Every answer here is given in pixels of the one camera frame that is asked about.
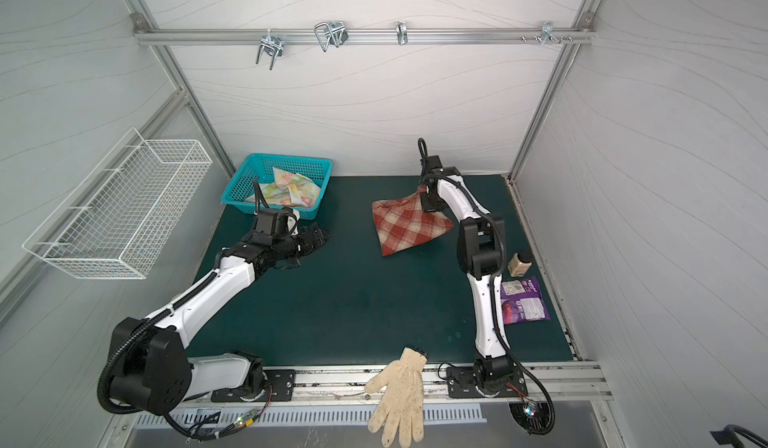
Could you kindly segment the red plaid skirt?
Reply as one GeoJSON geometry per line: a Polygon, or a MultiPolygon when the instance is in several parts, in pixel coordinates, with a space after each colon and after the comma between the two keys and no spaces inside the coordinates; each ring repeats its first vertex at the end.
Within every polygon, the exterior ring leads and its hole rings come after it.
{"type": "Polygon", "coordinates": [[[401,199],[372,203],[372,215],[383,257],[430,242],[452,230],[453,222],[441,212],[425,212],[421,195],[426,188],[401,199]]]}

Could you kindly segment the floral skirt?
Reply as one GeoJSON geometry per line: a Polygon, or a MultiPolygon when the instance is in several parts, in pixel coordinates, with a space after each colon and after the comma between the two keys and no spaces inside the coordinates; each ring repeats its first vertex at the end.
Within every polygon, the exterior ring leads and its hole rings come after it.
{"type": "Polygon", "coordinates": [[[310,178],[275,167],[274,181],[260,183],[259,188],[268,205],[314,208],[321,188],[310,178]]]}

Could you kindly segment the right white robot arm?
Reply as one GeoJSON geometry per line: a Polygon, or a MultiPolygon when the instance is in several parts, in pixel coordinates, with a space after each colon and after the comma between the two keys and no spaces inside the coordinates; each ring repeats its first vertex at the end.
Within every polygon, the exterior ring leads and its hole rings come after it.
{"type": "Polygon", "coordinates": [[[420,203],[424,212],[450,211],[458,222],[457,262],[472,291],[476,335],[474,377],[478,389],[494,393],[513,377],[519,364],[503,332],[502,274],[506,267],[506,232],[501,216],[485,209],[454,167],[431,155],[417,141],[420,155],[420,203]]]}

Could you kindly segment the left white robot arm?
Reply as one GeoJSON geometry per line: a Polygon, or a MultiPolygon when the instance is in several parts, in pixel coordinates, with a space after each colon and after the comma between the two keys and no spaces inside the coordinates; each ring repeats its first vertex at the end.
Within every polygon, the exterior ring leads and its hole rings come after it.
{"type": "Polygon", "coordinates": [[[245,352],[189,357],[199,331],[235,296],[280,265],[323,247],[329,232],[302,225],[290,207],[271,208],[256,195],[251,230],[217,254],[213,268],[162,308],[144,318],[128,317],[113,330],[109,355],[96,387],[108,413],[141,411],[164,416],[181,402],[220,390],[248,398],[265,385],[262,361],[245,352]]]}

